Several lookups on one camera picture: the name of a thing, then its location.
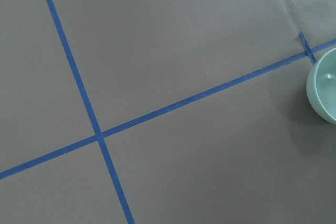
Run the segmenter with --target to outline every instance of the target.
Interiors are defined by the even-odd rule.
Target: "blue tape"
[[[234,79],[234,80],[232,80],[230,82],[223,83],[223,84],[221,84],[219,86],[216,86],[214,88],[208,89],[206,91],[203,91],[203,92],[201,92],[199,94],[196,94],[196,95],[193,95],[191,97],[188,97],[188,98],[186,98],[184,100],[181,100],[179,102],[175,102],[175,103],[173,103],[171,105],[168,105],[168,106],[166,106],[164,108],[158,109],[158,110],[156,110],[154,112],[151,112],[149,114],[143,115],[143,116],[141,116],[139,118],[136,118],[134,120],[131,120],[131,121],[127,122],[127,123],[120,124],[120,125],[118,125],[116,127],[113,127],[113,128],[111,128],[109,130],[104,131],[102,133],[103,137],[108,137],[108,136],[114,135],[114,134],[116,134],[118,132],[124,131],[124,130],[126,130],[128,128],[131,128],[133,126],[136,126],[136,125],[138,125],[140,123],[146,122],[146,121],[148,121],[150,119],[156,118],[156,117],[158,117],[160,115],[163,115],[165,113],[168,113],[168,112],[171,112],[173,110],[176,110],[176,109],[178,109],[178,108],[180,108],[182,106],[186,106],[187,104],[190,104],[190,103],[198,101],[198,100],[200,100],[202,98],[208,97],[209,95],[218,93],[218,92],[220,92],[222,90],[231,88],[231,87],[233,87],[233,86],[235,86],[237,84],[240,84],[240,83],[242,83],[244,81],[247,81],[247,80],[250,80],[250,79],[252,79],[254,77],[257,77],[257,76],[259,76],[261,74],[267,73],[267,72],[272,71],[272,70],[277,69],[277,68],[280,68],[280,67],[282,67],[284,65],[287,65],[287,64],[289,64],[289,63],[291,63],[293,61],[302,59],[305,56],[306,56],[306,53],[302,52],[300,54],[294,55],[292,57],[289,57],[287,59],[284,59],[284,60],[279,61],[277,63],[274,63],[272,65],[269,65],[267,67],[264,67],[264,68],[261,68],[259,70],[256,70],[256,71],[254,71],[252,73],[249,73],[249,74],[247,74],[245,76],[241,76],[241,77],[239,77],[237,79]]]
[[[314,65],[316,63],[316,59],[314,57],[314,54],[313,52],[311,51],[309,45],[308,45],[308,42],[305,38],[305,36],[303,35],[303,33],[300,33],[300,38],[302,40],[302,44],[303,44],[303,47],[305,48],[306,52],[307,52],[307,55],[310,59],[310,62]]]
[[[119,198],[119,202],[120,202],[120,204],[122,206],[122,209],[124,211],[126,220],[127,220],[128,224],[134,224],[134,219],[133,219],[131,210],[130,210],[129,205],[128,205],[127,201],[126,201],[126,198],[125,198],[124,192],[122,190],[120,181],[118,179],[116,169],[115,169],[115,167],[113,165],[110,153],[109,153],[109,151],[108,151],[108,149],[106,147],[104,138],[102,137],[98,120],[96,118],[96,115],[94,114],[94,111],[93,111],[93,108],[92,108],[89,96],[88,96],[88,94],[87,94],[87,92],[85,90],[85,87],[84,87],[82,78],[80,76],[79,70],[77,68],[75,59],[74,59],[74,57],[72,55],[72,52],[71,52],[68,40],[66,38],[66,35],[65,35],[64,30],[63,30],[62,24],[61,24],[61,22],[59,20],[59,17],[58,17],[55,5],[53,3],[53,0],[46,0],[46,1],[47,1],[49,10],[50,10],[51,16],[53,17],[53,20],[54,20],[54,23],[55,23],[55,26],[56,26],[56,29],[57,29],[57,33],[58,33],[59,38],[61,40],[61,43],[63,45],[64,52],[65,52],[65,54],[67,56],[67,59],[68,59],[71,71],[72,71],[72,73],[74,75],[74,78],[75,78],[78,90],[79,90],[80,95],[82,97],[82,100],[83,100],[83,103],[85,105],[86,111],[87,111],[87,113],[89,115],[89,119],[90,119],[90,122],[92,124],[95,136],[96,136],[96,138],[98,140],[100,149],[101,149],[102,154],[104,156],[104,160],[105,160],[106,166],[107,166],[108,171],[110,173],[110,176],[111,176],[114,188],[115,188],[115,190],[117,192],[117,195],[118,195],[118,198]]]
[[[327,48],[332,47],[332,46],[335,46],[335,45],[336,45],[336,39],[331,40],[331,41],[326,42],[326,43],[323,43],[323,44],[321,44],[321,45],[319,45],[319,46],[316,46],[316,47],[312,48],[311,51],[315,53],[315,52],[322,51],[322,50],[324,50],[324,49],[327,49]],[[262,69],[260,69],[260,70],[257,70],[257,71],[255,71],[255,72],[252,72],[252,73],[250,73],[250,74],[247,74],[246,76],[250,76],[250,79],[252,79],[253,77],[257,77],[257,76],[259,76],[259,75],[261,75],[261,74],[263,74],[263,73],[272,71],[272,70],[277,69],[277,68],[280,68],[280,67],[282,67],[282,66],[284,66],[284,65],[286,65],[286,64],[289,64],[289,63],[294,62],[294,61],[296,61],[296,60],[302,59],[302,58],[304,58],[305,56],[307,56],[307,52],[301,52],[301,53],[299,53],[299,54],[297,54],[297,55],[294,55],[294,56],[292,56],[292,57],[289,57],[289,58],[287,58],[287,59],[285,59],[285,60],[279,61],[279,62],[277,62],[277,63],[275,63],[275,64],[269,65],[269,66],[264,67],[264,68],[262,68]],[[222,88],[223,88],[224,85],[229,85],[229,83],[231,83],[231,84],[232,84],[232,83],[235,83],[234,81],[235,81],[235,80],[230,81],[230,82],[228,82],[228,83],[224,83],[224,84],[219,85],[219,86],[217,86],[217,87],[222,87]],[[202,93],[196,94],[196,95],[194,95],[194,96],[192,96],[192,97],[198,97],[198,95],[200,95],[200,94],[204,94],[204,93],[206,93],[206,92],[208,92],[208,93],[207,93],[207,94],[208,94],[207,96],[209,96],[209,95],[212,94],[212,92],[214,91],[214,89],[215,89],[215,88],[213,88],[213,89],[209,89],[209,90],[204,91],[204,92],[202,92]],[[162,109],[156,110],[156,111],[154,111],[154,112],[152,112],[152,113],[149,113],[149,114],[147,114],[147,115],[144,115],[144,116],[141,116],[141,117],[136,118],[136,119],[134,119],[134,120],[131,120],[131,121],[127,122],[127,123],[123,123],[123,124],[120,124],[119,126],[113,127],[113,128],[111,128],[111,129],[109,129],[109,130],[106,130],[106,131],[102,132],[102,136],[103,136],[103,137],[108,137],[108,136],[114,135],[114,134],[116,134],[116,133],[118,133],[118,132],[124,131],[124,130],[129,129],[129,128],[133,127],[133,126],[136,126],[136,125],[138,125],[138,124],[140,124],[140,123],[143,123],[143,122],[146,122],[146,121],[148,121],[148,120],[150,120],[150,119],[153,119],[153,118],[155,118],[155,117],[157,117],[157,116],[159,116],[159,115],[162,115],[162,114],[164,114],[164,113],[168,113],[168,112],[170,112],[170,111],[172,111],[172,110],[174,110],[174,109],[180,108],[181,106],[183,106],[183,101],[184,101],[184,105],[187,105],[187,104],[189,104],[189,103],[192,103],[193,101],[190,100],[190,98],[186,98],[186,99],[184,99],[184,100],[182,100],[182,101],[180,101],[180,102],[174,103],[174,104],[176,104],[176,105],[175,105],[175,108],[173,108],[173,105],[174,105],[174,104],[172,104],[172,105],[170,105],[170,106],[166,106],[166,107],[164,107],[164,108],[162,108]],[[36,159],[34,159],[34,160],[32,160],[32,161],[29,161],[29,162],[27,162],[27,163],[23,163],[23,164],[21,164],[21,165],[15,166],[15,167],[13,167],[13,168],[11,168],[11,169],[9,169],[9,170],[6,170],[6,171],[1,172],[1,173],[0,173],[0,179],[5,178],[5,177],[8,177],[8,176],[13,175],[13,174],[16,174],[16,173],[19,173],[19,172],[21,172],[21,171],[23,171],[23,170],[26,170],[26,169],[28,169],[28,168],[31,168],[31,167],[35,166],[35,165],[41,164],[41,163],[46,162],[46,161],[48,161],[48,160],[51,160],[51,159],[53,159],[53,158],[55,158],[55,157],[61,156],[61,155],[63,155],[63,154],[66,154],[66,153],[71,152],[71,151],[73,151],[73,150],[76,150],[76,149],[78,149],[78,148],[81,148],[81,147],[83,147],[83,146],[85,146],[85,145],[88,145],[88,144],[90,144],[90,143],[93,143],[93,142],[95,142],[95,141],[97,141],[97,139],[95,138],[95,136],[91,136],[91,137],[89,137],[89,138],[86,138],[86,139],[81,140],[81,141],[79,141],[79,142],[76,142],[76,143],[74,143],[74,144],[71,144],[71,145],[68,145],[68,146],[66,146],[66,147],[64,147],[64,148],[61,148],[61,149],[59,149],[59,150],[56,150],[56,151],[54,151],[54,152],[52,152],[52,153],[49,153],[49,154],[46,154],[46,155],[44,155],[44,156],[38,157],[38,158],[36,158]]]
[[[91,143],[93,143],[95,141],[96,141],[95,136],[91,136],[91,137],[83,139],[83,140],[81,140],[79,142],[70,144],[70,145],[68,145],[66,147],[63,147],[61,149],[58,149],[58,150],[56,150],[54,152],[50,152],[50,153],[48,153],[46,155],[43,155],[43,156],[38,157],[36,159],[33,159],[31,161],[25,162],[23,164],[15,166],[15,167],[13,167],[11,169],[5,170],[4,172],[0,173],[0,179],[3,179],[3,178],[6,178],[6,177],[9,177],[11,175],[14,175],[16,173],[22,172],[22,171],[24,171],[26,169],[32,168],[32,167],[34,167],[36,165],[42,164],[42,163],[44,163],[46,161],[49,161],[49,160],[51,160],[51,159],[53,159],[55,157],[59,157],[59,156],[62,156],[64,154],[67,154],[69,152],[72,152],[74,150],[77,150],[77,149],[79,149],[81,147],[84,147],[84,146],[86,146],[88,144],[91,144]]]
[[[332,46],[335,46],[335,45],[336,45],[336,39],[333,39],[331,41],[328,41],[326,43],[323,43],[319,46],[316,46],[316,47],[312,48],[311,51],[315,54],[319,51],[325,50],[325,49],[327,49],[329,47],[332,47]]]

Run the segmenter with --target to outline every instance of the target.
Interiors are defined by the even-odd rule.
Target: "bowl rim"
[[[334,123],[336,123],[336,118],[331,115],[328,110],[326,110],[326,108],[324,107],[323,103],[321,102],[321,98],[317,92],[317,85],[316,85],[316,76],[317,76],[317,71],[321,65],[321,63],[323,62],[323,60],[329,55],[331,54],[332,52],[336,51],[336,48],[333,48],[331,50],[329,50],[328,52],[326,52],[322,57],[321,59],[319,59],[316,63],[315,63],[315,69],[314,69],[314,74],[313,74],[313,85],[314,85],[314,92],[315,92],[315,95],[317,96],[317,98],[319,99],[319,103],[322,107],[322,109],[324,110],[324,112],[334,121]]]

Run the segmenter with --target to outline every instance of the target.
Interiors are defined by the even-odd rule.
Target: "blue painter's tape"
[[[112,181],[113,181],[115,190],[117,192],[122,210],[124,211],[124,214],[126,216],[127,222],[128,223],[134,223],[131,210],[128,207],[128,203],[127,203],[127,200],[125,198],[125,194],[122,190],[119,178],[117,176],[116,169],[114,167],[112,158],[111,158],[111,156],[109,154],[109,151],[107,149],[106,143],[105,143],[105,141],[102,141],[102,140],[99,140],[98,143],[99,143],[100,149],[103,153],[105,162],[107,163],[107,167],[109,167],[109,173],[110,173],[111,178],[113,178]]]
[[[303,35],[303,33],[300,33],[300,38],[302,40],[302,44],[303,44],[303,47],[305,48],[306,52],[307,52],[307,55],[310,59],[310,62],[314,65],[316,63],[316,59],[314,57],[314,54],[313,52],[311,51],[309,45],[308,45],[308,42],[305,38],[305,36]]]
[[[119,201],[120,201],[120,204],[121,204],[122,209],[124,211],[126,220],[127,220],[128,224],[134,224],[134,220],[133,220],[131,210],[130,210],[129,205],[126,201],[126,198],[125,198],[124,192],[122,190],[120,181],[118,179],[116,169],[114,168],[110,153],[109,153],[109,151],[106,147],[104,138],[102,137],[102,133],[100,131],[100,126],[99,126],[98,120],[96,118],[96,115],[94,114],[89,96],[88,96],[88,94],[85,90],[82,78],[79,74],[79,70],[77,68],[75,59],[72,55],[68,40],[67,40],[66,35],[64,33],[64,30],[63,30],[62,24],[60,22],[60,19],[58,17],[55,5],[53,3],[53,0],[46,0],[46,1],[47,1],[49,10],[50,10],[51,16],[53,17],[53,20],[54,20],[54,23],[55,23],[55,26],[56,26],[56,29],[57,29],[57,33],[58,33],[59,38],[61,40],[61,43],[63,45],[64,52],[67,56],[71,71],[74,75],[78,90],[79,90],[80,95],[82,97],[82,100],[83,100],[83,103],[85,105],[86,111],[88,113],[89,119],[91,121],[93,130],[94,130],[94,133],[95,133],[95,137],[97,138],[97,140],[99,142],[100,149],[101,149],[102,154],[104,156],[106,166],[107,166],[108,171],[110,173],[114,188],[115,188],[115,190],[117,192],[117,195],[119,197]]]
[[[247,74],[245,76],[241,76],[241,77],[239,77],[237,79],[234,79],[234,80],[232,80],[230,82],[223,83],[223,84],[221,84],[219,86],[216,86],[216,87],[214,87],[212,89],[208,89],[208,90],[203,91],[203,92],[201,92],[199,94],[193,95],[192,97],[188,97],[188,98],[186,98],[184,100],[181,100],[179,102],[175,102],[175,103],[173,103],[171,105],[168,105],[168,106],[166,106],[164,108],[161,108],[161,109],[156,110],[154,112],[151,112],[149,114],[143,115],[143,116],[141,116],[139,118],[131,120],[131,121],[127,122],[127,123],[123,123],[121,125],[118,125],[116,127],[111,128],[109,130],[106,130],[106,131],[104,131],[102,133],[103,137],[108,137],[110,135],[114,135],[114,134],[116,134],[118,132],[124,131],[124,130],[130,128],[130,127],[136,126],[136,125],[138,125],[140,123],[143,123],[145,121],[148,121],[150,119],[156,118],[156,117],[158,117],[160,115],[163,115],[165,113],[168,113],[168,112],[171,112],[173,110],[176,110],[176,109],[178,109],[178,108],[180,108],[182,106],[185,106],[185,105],[187,105],[189,103],[198,101],[198,100],[200,100],[202,98],[208,97],[209,95],[212,95],[212,94],[218,93],[218,92],[220,92],[222,90],[225,90],[225,89],[228,89],[230,87],[233,87],[233,86],[235,86],[235,85],[237,85],[239,83],[242,83],[244,81],[247,81],[249,79],[257,77],[257,76],[259,76],[259,75],[261,75],[263,73],[267,73],[269,71],[272,71],[274,69],[277,69],[277,68],[280,68],[280,67],[282,67],[284,65],[287,65],[287,64],[289,64],[289,63],[291,63],[293,61],[302,59],[305,56],[306,56],[306,52],[302,52],[300,54],[294,55],[292,57],[289,57],[287,59],[284,59],[284,60],[279,61],[277,63],[274,63],[272,65],[269,65],[267,67],[264,67],[264,68],[261,68],[261,69],[259,69],[257,71],[254,71],[252,73],[249,73],[249,74]]]
[[[315,54],[319,51],[325,50],[325,49],[327,49],[329,47],[332,47],[332,46],[335,46],[335,45],[336,45],[336,39],[333,39],[331,41],[328,41],[326,43],[323,43],[319,46],[316,46],[316,47],[312,48],[311,51]]]
[[[89,115],[90,121],[92,123],[93,130],[97,134],[97,133],[100,132],[99,124],[98,124],[98,121],[96,119],[96,116],[94,115],[93,108],[91,106],[88,94],[87,94],[87,92],[85,90],[83,81],[82,81],[82,79],[80,77],[78,68],[76,66],[75,59],[74,59],[74,57],[72,55],[72,52],[71,52],[71,49],[70,49],[67,37],[66,37],[66,35],[64,33],[61,21],[59,20],[59,17],[58,17],[55,5],[53,3],[53,0],[46,0],[46,1],[47,1],[49,10],[50,10],[51,16],[53,17],[53,20],[54,20],[54,23],[55,23],[55,26],[56,26],[56,29],[57,29],[57,33],[58,33],[58,36],[59,36],[59,39],[60,39],[60,41],[62,43],[64,52],[65,52],[65,54],[67,56],[67,59],[68,59],[71,71],[72,71],[72,73],[74,75],[74,78],[75,78],[78,90],[79,90],[80,95],[81,95],[81,97],[83,99],[85,108],[87,110],[87,113]]]
[[[58,149],[54,152],[50,152],[46,155],[43,155],[41,157],[38,157],[36,159],[33,159],[31,161],[25,162],[23,164],[20,164],[18,166],[15,166],[11,169],[5,170],[4,172],[0,173],[0,179],[6,178],[8,176],[14,175],[16,173],[22,172],[23,170],[29,169],[31,167],[34,167],[36,165],[42,164],[46,161],[49,161],[55,157],[62,156],[64,154],[67,154],[69,152],[72,152],[74,150],[77,150],[79,148],[82,148],[88,144],[91,144],[96,141],[95,136],[88,137],[86,139],[83,139],[77,143],[70,144],[66,147],[63,147],[61,149]]]
[[[324,49],[327,49],[327,48],[332,47],[332,46],[335,46],[335,45],[336,45],[336,39],[331,40],[331,41],[326,42],[326,43],[323,43],[323,44],[321,44],[321,45],[319,45],[319,46],[316,46],[316,47],[312,48],[311,51],[314,52],[314,53],[316,53],[316,52],[322,51],[322,50],[324,50]],[[294,55],[294,56],[292,56],[292,57],[289,57],[289,58],[287,58],[287,59],[285,59],[285,60],[279,61],[279,62],[277,62],[277,63],[275,63],[275,64],[269,65],[269,66],[267,66],[267,67],[265,67],[265,68],[262,68],[262,69],[260,69],[260,70],[255,71],[255,72],[252,72],[252,73],[249,74],[249,75],[250,75],[251,78],[253,78],[253,77],[257,77],[257,76],[259,76],[259,75],[261,75],[261,74],[263,74],[263,73],[272,71],[272,70],[277,69],[277,68],[280,68],[280,67],[282,67],[282,66],[284,66],[284,65],[286,65],[286,64],[289,64],[289,63],[294,62],[294,61],[296,61],[296,60],[302,59],[302,58],[304,58],[304,57],[307,56],[307,55],[308,55],[307,52],[301,52],[301,53],[299,53],[299,54],[297,54],[297,55]],[[224,87],[225,85],[228,85],[229,83],[233,83],[233,84],[236,85],[236,84],[238,84],[238,83],[237,83],[237,80],[239,80],[240,78],[243,79],[243,77],[239,77],[239,78],[236,79],[236,81],[233,80],[233,81],[231,81],[231,82],[224,83],[224,84],[219,85],[219,86],[217,86],[217,87],[222,87],[222,90],[224,90],[225,88],[223,88],[223,87]],[[211,92],[209,92],[209,91],[211,91],[211,90],[213,90],[212,93],[216,93],[216,92],[215,92],[215,91],[216,91],[215,88],[213,88],[213,89],[209,89],[209,90],[207,90],[207,91],[204,91],[204,92],[202,92],[202,93],[196,94],[196,95],[194,95],[194,96],[192,96],[192,97],[198,97],[198,95],[201,95],[201,94],[203,94],[203,93],[205,93],[205,92],[208,92],[208,95],[207,95],[207,96],[209,96],[209,95],[211,95]],[[184,105],[187,105],[187,104],[189,104],[189,103],[192,103],[192,102],[193,102],[192,100],[190,100],[190,102],[185,102],[186,100],[189,101],[189,99],[190,99],[190,98],[186,98],[186,99],[184,99],[184,100],[182,100],[182,101],[180,101],[180,102],[174,103],[174,104],[175,104],[175,108],[173,108],[173,105],[174,105],[174,104],[172,104],[172,105],[170,105],[170,106],[167,106],[167,107],[164,107],[164,108],[162,108],[162,109],[156,110],[156,111],[154,111],[154,112],[152,112],[152,113],[149,113],[149,114],[147,114],[147,115],[143,115],[143,116],[141,116],[141,117],[139,117],[139,118],[136,118],[136,119],[134,119],[134,120],[131,120],[131,121],[127,122],[127,123],[123,123],[123,124],[121,124],[121,125],[119,125],[119,126],[113,127],[113,128],[111,128],[111,129],[109,129],[109,130],[107,130],[107,131],[102,132],[102,136],[103,136],[103,137],[108,137],[108,136],[114,135],[114,134],[116,134],[116,133],[118,133],[118,132],[124,131],[124,130],[126,130],[126,129],[128,129],[128,128],[131,128],[131,127],[133,127],[133,126],[136,126],[136,125],[138,125],[138,124],[140,124],[140,123],[143,123],[143,122],[146,122],[146,121],[148,121],[148,120],[150,120],[150,119],[153,119],[153,118],[155,118],[155,117],[157,117],[157,116],[159,116],[159,115],[162,115],[162,114],[168,113],[168,112],[170,112],[170,111],[173,111],[174,109],[180,108],[180,107],[183,106],[183,104],[184,104]],[[69,146],[66,146],[66,147],[64,147],[64,148],[61,148],[61,149],[59,149],[59,150],[57,150],[57,151],[54,151],[54,152],[52,152],[52,153],[49,153],[49,154],[46,154],[46,155],[44,155],[44,156],[38,157],[38,158],[36,158],[36,159],[34,159],[34,160],[32,160],[32,161],[29,161],[29,162],[27,162],[27,163],[23,163],[23,164],[21,164],[21,165],[18,165],[18,166],[13,167],[13,168],[11,168],[11,169],[9,169],[9,170],[6,170],[6,171],[4,171],[4,172],[1,172],[1,173],[0,173],[0,179],[5,178],[5,177],[8,177],[8,176],[13,175],[13,174],[16,174],[16,173],[18,173],[18,172],[21,172],[21,171],[26,170],[26,169],[28,169],[28,168],[31,168],[31,167],[33,167],[33,166],[35,166],[35,165],[44,163],[44,162],[46,162],[46,161],[48,161],[48,160],[51,160],[51,159],[53,159],[53,158],[55,158],[55,157],[61,156],[61,155],[63,155],[63,154],[66,154],[66,153],[71,152],[71,151],[73,151],[73,150],[76,150],[76,149],[78,149],[78,148],[81,148],[81,147],[83,147],[83,146],[85,146],[85,145],[87,145],[87,144],[93,143],[93,142],[95,142],[95,141],[96,141],[95,136],[91,136],[91,137],[89,137],[89,138],[87,138],[87,139],[84,139],[84,140],[79,141],[79,142],[77,142],[77,143],[71,144],[71,145],[69,145]]]

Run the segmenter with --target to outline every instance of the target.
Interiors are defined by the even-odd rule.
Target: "bowl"
[[[306,88],[313,109],[336,125],[336,48],[315,63],[309,72]]]

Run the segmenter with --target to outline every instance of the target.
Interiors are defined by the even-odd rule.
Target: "gray floor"
[[[54,0],[102,130],[336,38],[334,0]],[[0,0],[0,172],[94,135],[45,0]],[[326,50],[316,54],[320,58]],[[335,126],[280,69],[106,138],[136,223],[335,223]],[[0,180],[0,223],[126,223],[97,143]]]

